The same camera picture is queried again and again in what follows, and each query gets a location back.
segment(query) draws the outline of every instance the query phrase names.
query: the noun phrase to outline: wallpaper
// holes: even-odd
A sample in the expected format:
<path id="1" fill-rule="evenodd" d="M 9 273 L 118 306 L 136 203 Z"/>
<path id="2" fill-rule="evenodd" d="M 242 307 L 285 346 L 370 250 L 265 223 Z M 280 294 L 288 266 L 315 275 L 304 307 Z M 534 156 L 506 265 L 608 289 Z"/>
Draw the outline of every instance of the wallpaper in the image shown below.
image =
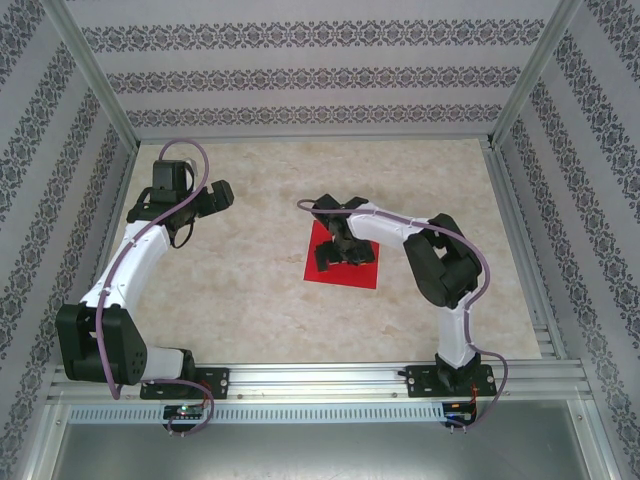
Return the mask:
<path id="1" fill-rule="evenodd" d="M 622 478 L 640 478 L 640 6 L 578 10 L 502 146 Z"/>
<path id="2" fill-rule="evenodd" d="M 60 362 L 53 320 L 90 286 L 129 152 L 36 1 L 0 6 L 0 479 Z"/>
<path id="3" fill-rule="evenodd" d="M 487 134 L 557 0 L 68 3 L 143 139 Z"/>

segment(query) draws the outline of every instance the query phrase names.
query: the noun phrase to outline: beige floor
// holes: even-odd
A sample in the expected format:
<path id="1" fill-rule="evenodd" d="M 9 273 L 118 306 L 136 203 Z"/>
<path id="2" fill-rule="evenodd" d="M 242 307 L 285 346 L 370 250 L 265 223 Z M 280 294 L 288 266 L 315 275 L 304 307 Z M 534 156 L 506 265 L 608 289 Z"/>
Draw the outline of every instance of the beige floor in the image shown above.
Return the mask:
<path id="1" fill-rule="evenodd" d="M 160 146 L 140 149 L 126 211 L 151 183 Z M 207 145 L 214 180 L 235 204 L 197 222 L 170 250 L 142 295 L 136 324 L 149 344 L 193 350 L 198 362 L 431 360 L 435 308 L 418 292 L 404 253 L 381 248 L 377 290 L 302 280 L 312 217 L 299 198 L 354 195 L 411 216 L 454 217 L 487 255 L 488 294 L 474 336 L 508 358 L 540 352 L 477 141 L 250 143 Z M 192 157 L 190 146 L 169 159 Z"/>

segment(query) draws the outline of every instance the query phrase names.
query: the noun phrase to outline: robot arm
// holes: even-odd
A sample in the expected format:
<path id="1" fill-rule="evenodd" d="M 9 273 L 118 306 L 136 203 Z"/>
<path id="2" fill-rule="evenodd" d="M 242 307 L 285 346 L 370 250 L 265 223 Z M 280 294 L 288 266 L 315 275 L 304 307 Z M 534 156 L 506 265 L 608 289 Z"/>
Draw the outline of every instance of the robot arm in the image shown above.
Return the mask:
<path id="1" fill-rule="evenodd" d="M 191 187 L 187 187 L 188 173 L 191 174 Z M 105 382 L 95 338 L 95 314 L 108 272 L 118 254 L 133 242 L 142 228 L 191 194 L 193 177 L 193 170 L 185 161 L 156 161 L 153 165 L 153 186 L 142 192 L 129 211 L 124 238 L 109 266 L 80 303 L 65 304 L 58 311 L 55 323 L 69 379 Z M 188 240 L 196 218 L 232 205 L 233 193 L 226 181 L 217 181 L 211 188 L 212 193 L 204 188 L 192 202 L 151 227 L 134 243 L 115 272 L 104 305 L 102 324 L 109 364 L 116 383 L 135 385 L 152 379 L 192 380 L 195 375 L 195 363 L 190 351 L 145 344 L 135 327 L 134 313 L 140 294 L 160 258 L 169 250 L 169 246 L 180 248 L 174 243 L 176 233 L 188 226 Z"/>
<path id="2" fill-rule="evenodd" d="M 380 215 L 386 211 L 360 197 L 341 205 L 327 194 L 316 200 L 314 209 L 354 210 L 349 215 L 313 214 L 332 234 L 332 241 L 316 250 L 319 270 L 326 270 L 331 263 L 358 265 L 372 261 L 370 241 L 404 250 L 420 293 L 439 307 L 436 363 L 443 372 L 443 382 L 455 382 L 456 377 L 479 363 L 479 355 L 467 343 L 464 332 L 464 305 L 478 288 L 478 276 L 482 272 L 473 252 L 445 235 Z M 462 235 L 455 221 L 445 214 L 433 219 L 393 215 Z"/>

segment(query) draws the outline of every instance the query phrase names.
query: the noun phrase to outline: red square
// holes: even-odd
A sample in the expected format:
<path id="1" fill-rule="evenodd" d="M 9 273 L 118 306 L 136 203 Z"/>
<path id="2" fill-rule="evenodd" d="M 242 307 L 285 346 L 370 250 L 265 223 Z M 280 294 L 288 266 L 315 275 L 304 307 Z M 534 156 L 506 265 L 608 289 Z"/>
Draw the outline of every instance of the red square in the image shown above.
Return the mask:
<path id="1" fill-rule="evenodd" d="M 309 242 L 309 251 L 307 252 L 307 266 L 304 270 L 304 279 L 308 282 L 332 283 L 334 285 L 375 290 L 378 284 L 378 255 L 380 253 L 380 245 L 371 242 L 373 253 L 376 257 L 373 263 L 359 266 L 340 263 L 329 265 L 329 270 L 326 272 L 319 272 L 314 252 L 318 245 L 330 240 L 331 234 L 320 222 L 315 220 L 313 222 L 313 228 L 311 229 L 311 241 Z"/>

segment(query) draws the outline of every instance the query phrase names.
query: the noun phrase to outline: vented metal strip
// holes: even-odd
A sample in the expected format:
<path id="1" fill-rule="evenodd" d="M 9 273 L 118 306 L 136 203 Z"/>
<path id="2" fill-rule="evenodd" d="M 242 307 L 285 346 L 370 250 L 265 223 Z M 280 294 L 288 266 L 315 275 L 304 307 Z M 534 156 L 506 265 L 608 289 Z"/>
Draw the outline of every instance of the vented metal strip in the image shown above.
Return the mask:
<path id="1" fill-rule="evenodd" d="M 162 420 L 162 405 L 74 405 L 70 425 L 146 424 Z"/>
<path id="2" fill-rule="evenodd" d="M 157 424 L 162 405 L 75 405 L 69 424 Z M 356 403 L 335 405 L 216 405 L 212 423 L 309 424 L 437 422 L 444 419 L 441 403 Z M 200 420 L 176 420 L 199 423 Z"/>

